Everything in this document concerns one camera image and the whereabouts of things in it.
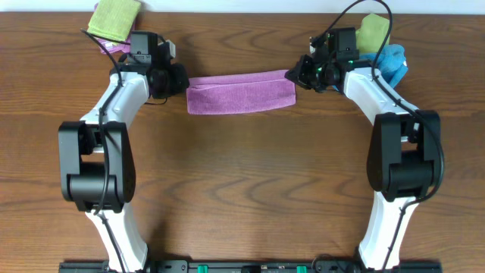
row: white wall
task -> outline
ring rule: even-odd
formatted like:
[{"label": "white wall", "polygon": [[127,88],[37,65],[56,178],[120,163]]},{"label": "white wall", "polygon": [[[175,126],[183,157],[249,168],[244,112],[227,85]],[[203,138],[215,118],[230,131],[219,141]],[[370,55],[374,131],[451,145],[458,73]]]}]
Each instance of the white wall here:
[{"label": "white wall", "polygon": [[[144,0],[150,11],[340,13],[354,0]],[[0,0],[0,11],[92,11],[98,0]],[[485,0],[386,0],[397,14],[485,14]],[[350,12],[385,10],[372,1]]]}]

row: green connector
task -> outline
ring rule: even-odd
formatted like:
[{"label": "green connector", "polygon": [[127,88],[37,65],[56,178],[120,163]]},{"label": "green connector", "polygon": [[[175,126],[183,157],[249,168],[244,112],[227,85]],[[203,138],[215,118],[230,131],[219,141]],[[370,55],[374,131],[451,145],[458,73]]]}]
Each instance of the green connector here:
[{"label": "green connector", "polygon": [[306,273],[306,266],[304,266],[304,265],[298,265],[296,267],[296,273]]},{"label": "green connector", "polygon": [[197,267],[197,273],[208,273],[208,272],[209,272],[209,267],[207,265],[199,265]]}]

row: black base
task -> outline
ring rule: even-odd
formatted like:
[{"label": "black base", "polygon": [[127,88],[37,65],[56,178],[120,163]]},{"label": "black base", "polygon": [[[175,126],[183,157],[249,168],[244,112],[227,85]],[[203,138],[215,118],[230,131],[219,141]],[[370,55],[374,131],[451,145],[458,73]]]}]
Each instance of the black base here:
[{"label": "black base", "polygon": [[[400,273],[442,273],[439,262],[401,262],[392,271]],[[109,273],[108,262],[62,262],[59,273]],[[311,262],[147,262],[140,273],[365,273],[382,272],[361,268],[352,260],[332,259]]]}]

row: cable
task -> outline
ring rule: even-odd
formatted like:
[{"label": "cable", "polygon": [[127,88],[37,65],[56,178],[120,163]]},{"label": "cable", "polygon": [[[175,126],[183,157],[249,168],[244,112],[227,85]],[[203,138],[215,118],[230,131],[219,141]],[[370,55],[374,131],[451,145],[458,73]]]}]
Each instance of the cable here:
[{"label": "cable", "polygon": [[164,105],[167,103],[168,98],[165,98],[165,101],[162,103],[153,103],[153,102],[145,102],[146,105]]},{"label": "cable", "polygon": [[[363,2],[364,0],[358,0],[354,3],[352,3],[348,8],[346,8],[340,15],[339,17],[336,18],[336,20],[327,28],[327,30],[325,30],[325,32],[323,32],[316,40],[314,40],[314,42],[312,42],[312,45],[314,43],[316,43],[321,37],[323,37],[335,24],[336,22],[353,6],[357,5],[358,3],[360,2]],[[386,95],[388,95],[391,100],[396,103],[396,105],[398,105],[399,107],[401,107],[402,109],[406,110],[413,118],[416,118],[421,124],[423,124],[423,127],[424,129],[428,130],[428,132],[430,133],[431,135],[431,138],[433,139],[434,141],[434,144],[436,146],[436,150],[438,151],[438,157],[439,157],[439,160],[440,160],[440,169],[439,169],[439,174],[436,176],[434,175],[433,178],[434,178],[434,188],[424,197],[421,197],[421,198],[417,198],[416,200],[412,201],[412,202],[409,202],[409,203],[406,203],[400,210],[401,210],[401,213],[399,215],[399,220],[398,220],[398,223],[397,223],[397,226],[396,226],[396,230],[394,231],[394,235],[393,235],[393,240],[391,241],[391,244],[389,246],[389,251],[387,252],[387,255],[386,255],[386,259],[384,260],[384,264],[383,264],[383,267],[382,267],[382,271],[386,269],[386,265],[387,265],[387,262],[389,261],[389,257],[390,257],[390,254],[391,252],[393,251],[393,247],[394,245],[396,244],[396,240],[397,240],[397,236],[398,236],[398,233],[399,233],[399,229],[401,227],[401,224],[402,224],[402,219],[404,218],[404,215],[405,215],[405,211],[406,209],[409,207],[409,206],[413,206],[413,205],[416,205],[416,204],[419,204],[421,202],[424,202],[428,199],[430,199],[431,197],[433,197],[438,189],[440,188],[441,186],[441,183],[443,181],[443,175],[444,175],[444,170],[445,170],[445,156],[444,156],[444,152],[443,152],[443,147],[441,146],[441,142],[440,142],[440,138],[437,136],[437,134],[433,131],[433,129],[431,128],[431,126],[427,123],[427,121],[424,120],[424,118],[418,114],[416,111],[410,109],[408,106],[406,105],[403,105],[402,104],[402,100],[401,99],[397,99],[395,98],[390,92],[389,90],[386,89],[385,86],[383,86],[383,84],[379,81],[379,77],[376,76],[375,74],[375,69],[376,69],[376,66],[377,66],[377,59],[379,58],[379,55],[380,53],[382,52],[384,46],[386,45],[386,41],[389,39],[389,36],[391,34],[391,30],[393,28],[393,13],[391,12],[391,10],[389,9],[389,6],[382,2],[381,0],[374,0],[380,4],[382,4],[386,10],[387,10],[387,14],[389,15],[389,27],[387,29],[387,33],[386,33],[386,36],[384,37],[384,41],[382,42],[382,44],[380,45],[380,48],[379,50],[377,51],[377,54],[376,54],[376,57],[374,59],[374,61],[372,62],[372,66],[371,66],[371,73],[372,73],[372,78],[373,80],[376,81],[376,84],[383,90],[384,93],[386,93]]]},{"label": "cable", "polygon": [[103,154],[105,158],[105,182],[103,183],[103,190],[102,190],[101,198],[99,200],[98,207],[94,211],[94,215],[97,215],[99,211],[101,211],[105,206],[105,198],[106,198],[106,193],[108,192],[108,182],[109,182],[109,154],[108,154],[108,144],[106,143],[105,129],[103,128],[103,117],[105,116],[106,107],[108,107],[111,100],[120,90],[120,88],[123,86],[123,80],[121,79],[120,67],[118,66],[118,63],[114,60],[113,56],[109,53],[109,51],[91,33],[88,33],[83,29],[81,29],[81,32],[86,34],[93,42],[95,42],[106,53],[106,55],[113,63],[116,73],[118,74],[118,85],[116,85],[113,92],[108,96],[108,98],[105,100],[105,102],[99,109],[98,124],[99,124],[99,133],[101,135],[101,143],[104,150]]},{"label": "cable", "polygon": [[333,257],[331,254],[327,254],[327,253],[320,254],[320,255],[316,256],[316,257],[315,257],[315,259],[313,259],[313,261],[311,262],[311,269],[313,269],[313,270],[315,270],[315,271],[316,271],[316,269],[315,269],[316,262],[318,261],[318,259],[319,259],[319,258],[321,258],[321,257],[325,257],[325,256],[326,256],[326,257],[330,257],[330,258],[331,258],[331,259],[332,259],[332,260],[333,260],[333,261],[336,263],[336,266],[338,266],[338,267],[339,267],[339,269],[340,269],[342,272],[344,272],[344,273],[346,272],[346,270],[345,270],[345,269],[343,269],[343,267],[342,267],[342,266],[339,264],[339,261],[337,261],[337,260],[335,259],[335,257]]},{"label": "cable", "polygon": [[100,38],[100,39],[103,39],[103,40],[106,40],[106,41],[109,41],[109,42],[117,42],[117,43],[120,43],[120,44],[123,44],[123,45],[130,45],[129,42],[124,42],[124,41],[118,41],[118,40],[115,40],[115,39],[109,39],[109,38],[106,38],[106,37],[103,37],[103,36],[100,36],[100,35],[96,35],[96,34],[92,34],[90,33],[91,36],[94,36],[96,38]]},{"label": "cable", "polygon": [[118,261],[119,261],[119,263],[121,265],[121,271],[123,273],[126,273],[126,270],[125,270],[124,264],[123,264],[123,259],[121,258],[120,250],[118,249],[118,246],[116,244],[116,240],[114,239],[113,230],[111,229],[111,227],[110,227],[110,225],[108,223],[108,220],[105,218],[105,216],[98,215],[98,217],[100,217],[101,222],[103,223],[103,225],[106,228],[106,231],[108,232],[109,240],[111,241],[111,244],[114,247],[114,251],[116,252],[116,256],[118,257]]},{"label": "cable", "polygon": [[325,34],[327,34],[327,32],[329,30],[332,29],[332,27],[336,24],[336,22],[338,22],[340,20],[340,18],[345,14],[347,13],[347,11],[349,9],[351,9],[353,6],[357,5],[358,3],[360,2],[363,2],[365,0],[358,0],[358,1],[355,1],[353,2],[349,7],[347,7],[345,10],[342,11],[342,13],[333,21],[333,23],[330,24],[330,26],[327,28],[327,30],[325,30],[321,35],[319,35],[316,39],[314,39],[312,42],[311,42],[311,46],[315,47],[315,44],[320,41],[321,38],[323,38],[325,36]]},{"label": "cable", "polygon": [[120,63],[124,63],[128,58],[128,53],[123,53],[119,58],[118,58],[118,62]]},{"label": "cable", "polygon": [[167,42],[165,41],[165,38],[161,34],[157,34],[157,36],[162,42]]}]

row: wooden table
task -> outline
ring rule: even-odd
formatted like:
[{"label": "wooden table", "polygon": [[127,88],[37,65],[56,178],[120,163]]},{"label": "wooden table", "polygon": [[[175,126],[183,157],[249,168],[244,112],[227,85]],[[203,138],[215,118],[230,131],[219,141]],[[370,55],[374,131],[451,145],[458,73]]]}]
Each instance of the wooden table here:
[{"label": "wooden table", "polygon": [[[137,29],[177,44],[191,77],[292,67],[335,14],[144,14]],[[0,14],[0,271],[56,272],[107,259],[92,223],[61,196],[57,130],[108,85],[111,63],[82,33],[87,13]],[[339,26],[358,26],[363,15]],[[485,17],[396,15],[391,43],[409,72],[396,90],[442,118],[446,175],[418,207],[402,259],[446,272],[485,266]],[[371,125],[336,93],[297,90],[296,105],[193,116],[185,95],[143,106],[130,128],[132,201],[157,259],[351,256],[373,194]]]}]

